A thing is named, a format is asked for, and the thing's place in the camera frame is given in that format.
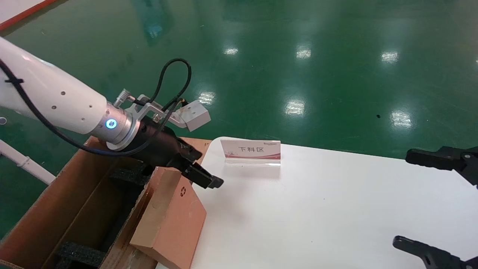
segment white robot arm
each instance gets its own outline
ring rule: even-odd
[[[157,95],[164,72],[175,59],[163,68]],[[135,99],[123,90],[114,104],[78,79],[56,66],[18,48],[0,38],[0,106],[38,118],[62,139],[86,151],[106,156],[131,156],[152,166],[174,167],[182,175],[203,188],[218,188],[223,180],[210,175],[195,163],[201,153],[176,137],[165,127],[169,120],[190,131],[210,121],[209,113],[198,102],[184,105],[174,112],[181,102],[179,95],[163,108],[144,95]],[[120,108],[125,101],[134,102],[128,109]],[[146,116],[155,113],[153,118]],[[107,142],[111,152],[88,149],[65,138],[54,126],[80,134],[90,134]]]

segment sign placard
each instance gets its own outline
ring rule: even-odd
[[[280,160],[281,142],[277,140],[221,140],[226,158]]]

